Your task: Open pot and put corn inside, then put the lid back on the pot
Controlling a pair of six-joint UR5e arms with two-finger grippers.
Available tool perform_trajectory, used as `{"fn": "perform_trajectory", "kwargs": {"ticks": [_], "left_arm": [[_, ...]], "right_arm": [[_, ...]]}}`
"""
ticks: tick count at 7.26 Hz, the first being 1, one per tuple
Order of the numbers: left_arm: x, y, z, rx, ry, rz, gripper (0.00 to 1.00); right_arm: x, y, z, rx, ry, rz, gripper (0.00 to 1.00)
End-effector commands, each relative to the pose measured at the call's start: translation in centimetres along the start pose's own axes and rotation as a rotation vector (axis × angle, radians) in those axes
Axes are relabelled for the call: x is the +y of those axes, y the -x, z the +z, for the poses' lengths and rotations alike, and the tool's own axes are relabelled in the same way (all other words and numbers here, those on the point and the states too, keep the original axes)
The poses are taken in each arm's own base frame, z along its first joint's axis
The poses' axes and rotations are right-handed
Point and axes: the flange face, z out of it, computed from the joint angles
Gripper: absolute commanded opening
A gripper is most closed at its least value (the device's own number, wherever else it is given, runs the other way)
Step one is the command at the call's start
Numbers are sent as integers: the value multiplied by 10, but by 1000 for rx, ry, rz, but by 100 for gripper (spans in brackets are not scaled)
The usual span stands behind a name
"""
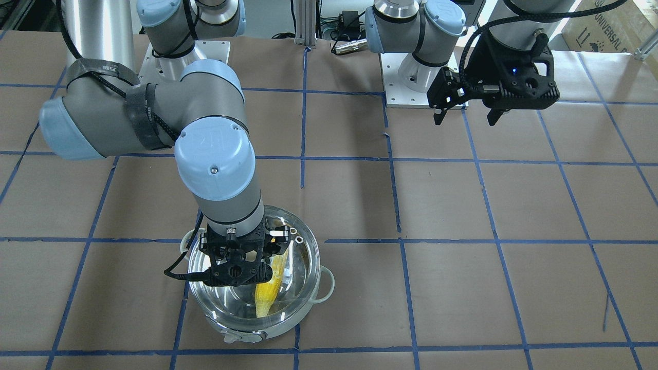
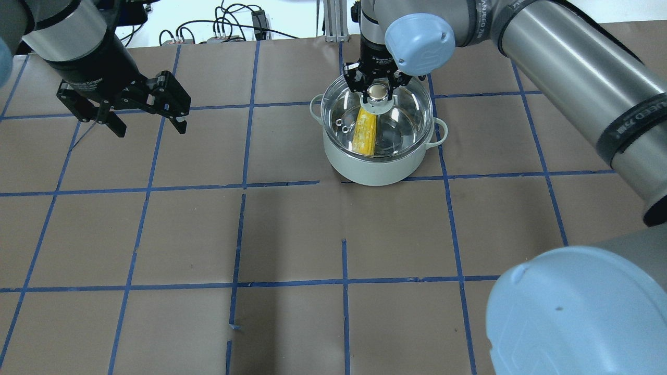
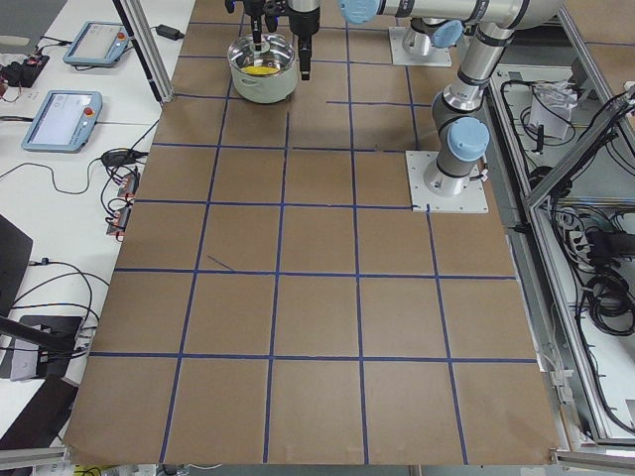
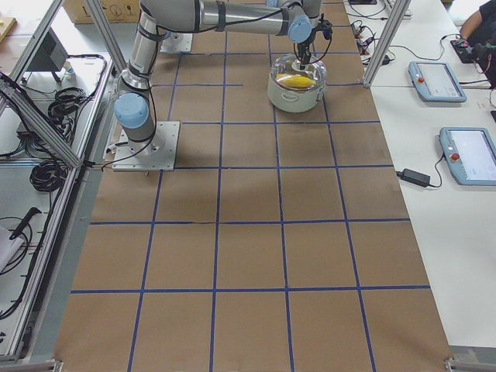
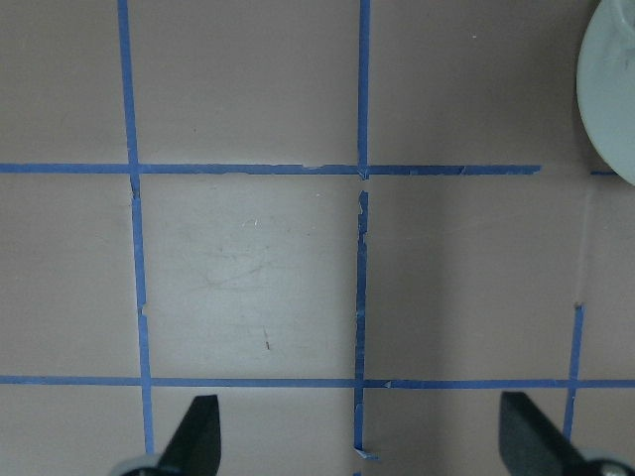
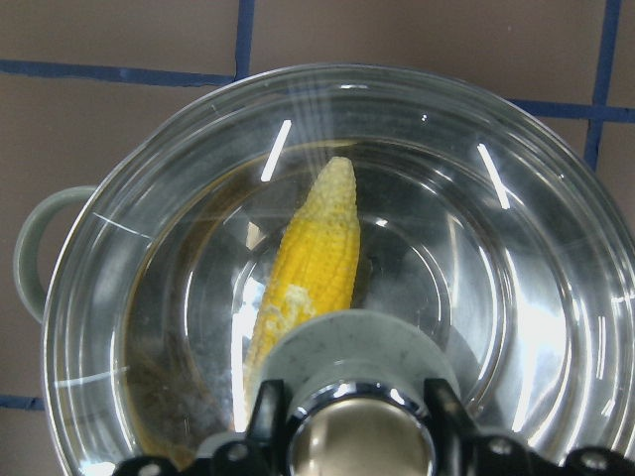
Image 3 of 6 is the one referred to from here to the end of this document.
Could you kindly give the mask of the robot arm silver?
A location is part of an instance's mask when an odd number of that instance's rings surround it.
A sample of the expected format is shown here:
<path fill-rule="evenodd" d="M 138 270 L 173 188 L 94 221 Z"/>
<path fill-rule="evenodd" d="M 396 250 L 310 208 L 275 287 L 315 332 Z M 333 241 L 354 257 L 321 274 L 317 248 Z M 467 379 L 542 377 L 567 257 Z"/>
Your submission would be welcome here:
<path fill-rule="evenodd" d="M 421 20 L 437 48 L 456 43 L 467 25 L 476 27 L 456 79 L 435 98 L 433 117 L 441 150 L 424 172 L 427 189 L 442 197 L 462 194 L 489 144 L 487 127 L 474 117 L 483 92 L 514 33 L 544 24 L 561 1 L 340 1 L 341 16 L 361 25 L 375 17 Z"/>
<path fill-rule="evenodd" d="M 303 58 L 312 57 L 312 39 L 319 30 L 319 1 L 242 1 L 243 10 L 250 18 L 253 42 L 257 49 L 264 43 L 262 19 L 267 30 L 274 33 L 280 17 L 288 17 L 290 27 L 298 38 L 298 53 Z M 339 1 L 338 8 L 342 17 L 351 24 L 370 22 L 378 15 L 384 15 L 386 1 Z M 414 1 L 398 1 L 396 18 L 411 18 L 411 28 L 418 34 L 427 36 L 434 48 L 443 49 L 453 46 L 463 32 L 460 20 L 440 20 L 426 22 L 415 17 Z"/>

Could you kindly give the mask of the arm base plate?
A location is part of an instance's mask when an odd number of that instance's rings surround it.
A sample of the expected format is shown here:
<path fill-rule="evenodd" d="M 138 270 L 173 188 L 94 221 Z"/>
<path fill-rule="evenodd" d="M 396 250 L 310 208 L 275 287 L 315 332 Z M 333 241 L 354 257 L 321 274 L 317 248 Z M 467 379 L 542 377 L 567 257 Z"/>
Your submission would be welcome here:
<path fill-rule="evenodd" d="M 487 199 L 480 178 L 471 180 L 477 165 L 464 178 L 445 176 L 436 151 L 407 151 L 406 163 L 411 208 L 429 213 L 487 213 Z"/>
<path fill-rule="evenodd" d="M 450 67 L 448 48 L 435 48 L 431 39 L 411 27 L 390 27 L 389 40 L 392 64 Z"/>

